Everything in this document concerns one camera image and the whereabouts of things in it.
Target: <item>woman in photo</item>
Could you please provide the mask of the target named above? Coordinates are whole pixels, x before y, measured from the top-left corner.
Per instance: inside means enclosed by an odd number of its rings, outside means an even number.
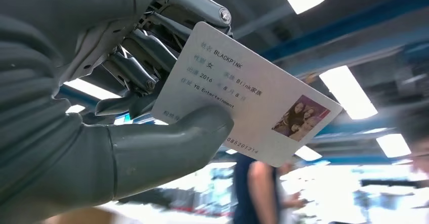
[[[307,110],[304,111],[304,118],[303,120],[306,121],[307,119],[309,119],[310,117],[316,115],[316,108],[315,107],[310,107]]]
[[[302,126],[299,128],[297,132],[289,136],[289,138],[299,142],[302,138],[304,138],[308,132],[310,132],[316,124],[319,123],[319,120],[316,117],[310,117],[308,118]]]
[[[279,126],[278,128],[275,129],[275,131],[288,137],[291,134],[297,132],[299,130],[299,127],[303,123],[304,121],[302,119],[294,119],[294,120],[291,120],[289,124]]]
[[[290,136],[292,134],[294,134],[295,132],[297,132],[299,130],[299,128],[301,127],[301,125],[304,124],[304,121],[301,119],[294,119],[290,122],[290,127],[289,127],[289,132],[287,133],[287,135],[285,136]]]
[[[276,126],[274,126],[273,130],[277,131],[277,129],[283,126],[289,126],[289,121],[293,119],[303,119],[304,118],[304,109],[306,105],[303,102],[296,102],[282,117]]]

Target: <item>group photo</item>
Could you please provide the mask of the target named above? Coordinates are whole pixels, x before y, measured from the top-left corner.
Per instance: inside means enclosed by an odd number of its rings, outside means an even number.
[[[302,95],[272,130],[299,142],[328,113],[328,109]]]

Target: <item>id card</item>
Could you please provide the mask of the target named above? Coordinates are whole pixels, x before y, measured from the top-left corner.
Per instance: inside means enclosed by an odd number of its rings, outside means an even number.
[[[292,159],[342,110],[239,42],[199,22],[152,115],[171,124],[213,104],[234,119],[224,145],[274,167]]]

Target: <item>screw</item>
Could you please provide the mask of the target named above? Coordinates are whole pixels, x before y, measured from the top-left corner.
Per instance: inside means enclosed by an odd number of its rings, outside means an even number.
[[[224,23],[230,23],[231,22],[231,14],[225,8],[221,8],[219,10],[219,15],[221,16]]]
[[[147,80],[146,81],[146,88],[149,91],[152,91],[155,88],[155,82],[152,80]]]

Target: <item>ceiling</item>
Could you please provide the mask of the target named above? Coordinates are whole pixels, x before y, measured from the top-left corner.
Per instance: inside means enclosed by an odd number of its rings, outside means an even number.
[[[429,71],[421,66],[429,58],[421,46],[429,39],[427,0],[326,0],[299,15],[287,0],[214,1],[230,10],[236,40],[333,100],[317,75],[339,65],[349,66],[379,113],[360,121],[342,113],[308,144],[326,159],[383,162],[386,158],[375,137],[394,131],[395,115],[429,102],[421,80],[403,83]],[[115,94],[124,92],[102,67],[83,80]],[[95,98],[67,86],[57,95],[62,97],[86,107],[81,112],[85,123],[114,120],[114,116],[94,116]],[[384,132],[362,133],[385,127]],[[217,159],[233,158],[225,150]]]

